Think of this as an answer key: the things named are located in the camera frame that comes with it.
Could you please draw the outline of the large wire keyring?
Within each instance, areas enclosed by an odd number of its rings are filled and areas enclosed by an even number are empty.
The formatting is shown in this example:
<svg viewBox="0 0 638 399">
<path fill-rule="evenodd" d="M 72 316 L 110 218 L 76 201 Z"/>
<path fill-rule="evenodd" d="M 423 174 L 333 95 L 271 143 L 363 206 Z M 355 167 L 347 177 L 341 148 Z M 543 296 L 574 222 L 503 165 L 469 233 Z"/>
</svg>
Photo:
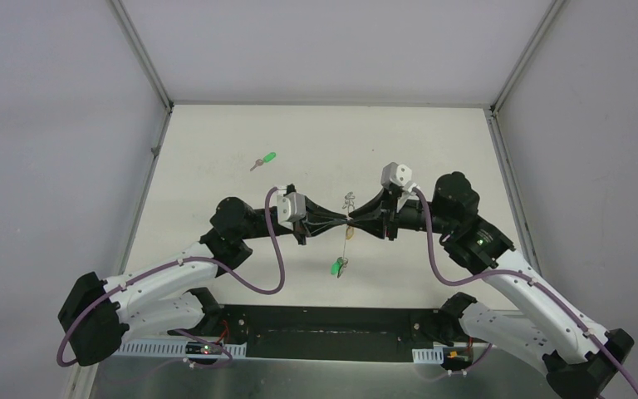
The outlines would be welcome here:
<svg viewBox="0 0 638 399">
<path fill-rule="evenodd" d="M 355 199 L 356 197 L 352 191 L 347 192 L 346 195 L 344 196 L 344 204 L 342 208 L 346 211 L 346 221 L 351 220 L 350 213 L 356 208 Z M 353 237 L 353 234 L 354 234 L 354 228 L 350 226 L 349 224 L 346 224 L 346 229 L 344 233 L 344 242 L 343 242 L 342 253 L 341 253 L 341 258 L 344 263 L 346 262 L 346 247 L 347 247 L 348 241 Z"/>
</svg>

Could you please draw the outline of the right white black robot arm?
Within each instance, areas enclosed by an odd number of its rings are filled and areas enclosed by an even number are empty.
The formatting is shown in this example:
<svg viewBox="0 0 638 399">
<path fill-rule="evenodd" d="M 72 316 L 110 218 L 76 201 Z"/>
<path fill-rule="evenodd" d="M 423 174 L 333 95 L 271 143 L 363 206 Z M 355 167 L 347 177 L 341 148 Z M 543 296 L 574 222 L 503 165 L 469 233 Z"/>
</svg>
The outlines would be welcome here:
<svg viewBox="0 0 638 399">
<path fill-rule="evenodd" d="M 518 311 L 503 315 L 456 293 L 437 310 L 438 342 L 470 337 L 492 344 L 540 372 L 562 398 L 597 398 L 614 376 L 629 376 L 624 361 L 633 338 L 593 321 L 538 274 L 513 241 L 479 215 L 479 194 L 464 174 L 439 177 L 431 199 L 405 167 L 381 185 L 361 207 L 345 198 L 352 227 L 381 239 L 394 239 L 400 229 L 424 232 L 428 249 L 442 247 L 468 271 L 469 282 L 485 282 Z"/>
</svg>

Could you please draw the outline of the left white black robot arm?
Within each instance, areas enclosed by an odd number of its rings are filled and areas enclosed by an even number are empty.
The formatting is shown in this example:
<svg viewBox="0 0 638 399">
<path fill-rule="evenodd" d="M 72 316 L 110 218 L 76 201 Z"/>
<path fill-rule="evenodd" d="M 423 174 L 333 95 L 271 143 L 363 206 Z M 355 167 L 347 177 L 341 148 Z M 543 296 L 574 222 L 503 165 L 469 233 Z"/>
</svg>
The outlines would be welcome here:
<svg viewBox="0 0 638 399">
<path fill-rule="evenodd" d="M 110 357 L 123 344 L 167 330 L 192 328 L 200 336 L 214 334 L 220 314 L 203 304 L 200 289 L 228 275 L 263 296 L 282 291 L 286 265 L 278 238 L 296 236 L 300 244 L 327 229 L 353 222 L 297 192 L 271 189 L 261 209 L 237 197 L 222 199 L 210 219 L 211 229 L 162 264 L 101 278 L 81 275 L 57 315 L 64 332 L 56 350 L 60 367 L 91 366 Z M 253 253 L 249 239 L 268 238 L 276 256 L 279 280 L 261 288 L 237 271 Z"/>
</svg>

